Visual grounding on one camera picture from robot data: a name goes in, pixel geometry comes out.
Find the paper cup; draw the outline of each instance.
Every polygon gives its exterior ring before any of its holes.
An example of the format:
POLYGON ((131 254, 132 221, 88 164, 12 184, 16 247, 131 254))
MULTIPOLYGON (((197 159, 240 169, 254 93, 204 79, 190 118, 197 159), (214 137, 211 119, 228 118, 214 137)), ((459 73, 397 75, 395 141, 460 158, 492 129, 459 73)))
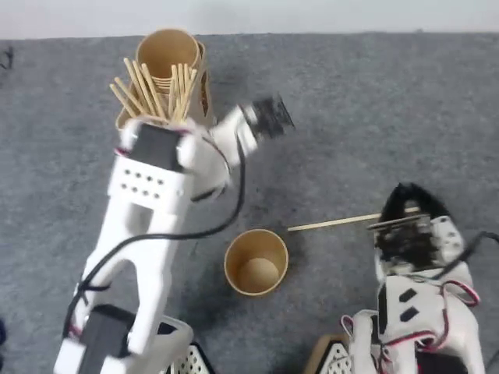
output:
POLYGON ((272 231, 256 229, 242 233, 228 247, 225 276, 239 293, 261 296, 274 290, 288 269, 288 250, 272 231))
POLYGON ((182 30, 159 30, 145 37, 139 44, 136 60, 145 63, 153 80, 172 76, 172 65, 193 67, 200 58, 196 39, 182 30))

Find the chopstick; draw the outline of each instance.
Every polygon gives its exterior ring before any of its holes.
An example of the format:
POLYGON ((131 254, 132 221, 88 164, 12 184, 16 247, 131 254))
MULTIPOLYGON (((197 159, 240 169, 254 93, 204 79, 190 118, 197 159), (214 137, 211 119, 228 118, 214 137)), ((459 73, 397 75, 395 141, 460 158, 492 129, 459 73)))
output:
POLYGON ((154 83, 152 78, 150 77, 149 69, 147 68, 146 64, 142 64, 142 73, 143 76, 146 78, 147 84, 149 85, 149 89, 153 95, 154 103, 156 103, 157 113, 159 114, 159 117, 163 118, 166 121, 165 112, 163 111, 163 107, 161 106, 161 102, 157 95, 156 89, 154 88, 154 83))
POLYGON ((172 82, 175 84, 175 106, 180 105, 180 95, 182 91, 180 89, 179 72, 177 71, 177 65, 172 65, 172 82))
POLYGON ((182 110, 180 111, 180 113, 182 113, 182 118, 185 118, 187 116, 187 111, 189 110, 190 98, 192 97, 192 94, 193 94, 194 80, 196 79, 196 74, 197 74, 197 70, 192 69, 190 72, 190 77, 188 78, 189 83, 186 87, 186 94, 184 96, 182 110))
POLYGON ((189 80, 191 70, 192 69, 187 64, 184 64, 184 82, 187 82, 189 80))
POLYGON ((143 81, 142 72, 140 71, 139 65, 137 61, 133 60, 133 68, 135 69, 135 73, 137 75, 137 79, 139 80, 140 88, 143 92, 144 97, 146 98, 147 106, 149 107, 149 112, 152 115, 156 115, 156 111, 154 111, 153 103, 150 101, 149 93, 147 92, 146 83, 143 81))
MULTIPOLYGON (((406 213, 419 212, 419 208, 418 207, 407 208, 405 210, 405 212, 406 213)), ((365 216, 342 218, 339 220, 319 222, 316 224, 302 224, 300 226, 290 227, 290 228, 288 228, 288 231, 302 231, 302 230, 311 230, 313 228, 325 228, 328 226, 338 226, 339 224, 353 224, 355 222, 376 220, 379 217, 381 217, 381 213, 367 214, 365 216)))
POLYGON ((111 88, 111 91, 113 92, 113 94, 118 98, 118 100, 123 104, 123 107, 126 109, 126 111, 128 111, 128 114, 130 115, 130 117, 134 118, 137 116, 137 114, 135 113, 135 111, 133 111, 133 109, 128 105, 128 103, 126 102, 125 98, 119 93, 118 89, 116 88, 116 86, 114 84, 110 84, 109 85, 109 88, 111 88))
POLYGON ((132 67, 132 64, 130 63, 130 60, 127 58, 124 58, 123 62, 125 63, 126 69, 128 70, 128 74, 130 75, 130 79, 132 80, 132 83, 135 86, 135 91, 139 95, 140 103, 142 105, 146 105, 147 104, 146 98, 144 97, 142 89, 140 88, 139 81, 137 80, 135 72, 133 71, 133 67, 132 67))
POLYGON ((173 66, 172 66, 172 79, 170 80, 170 90, 168 92, 168 117, 171 118, 173 116, 173 100, 176 95, 176 84, 173 76, 173 66))
POLYGON ((122 91, 125 93, 125 95, 130 99, 130 101, 133 102, 133 104, 139 109, 140 113, 146 114, 146 110, 143 108, 143 106, 140 104, 140 102, 132 95, 132 93, 129 91, 128 88, 126 88, 125 84, 122 82, 122 80, 118 77, 115 77, 115 82, 118 84, 119 88, 122 89, 122 91))
POLYGON ((179 92, 180 92, 180 101, 182 102, 182 95, 186 92, 186 82, 184 80, 184 65, 179 64, 178 69, 178 79, 179 79, 179 92))

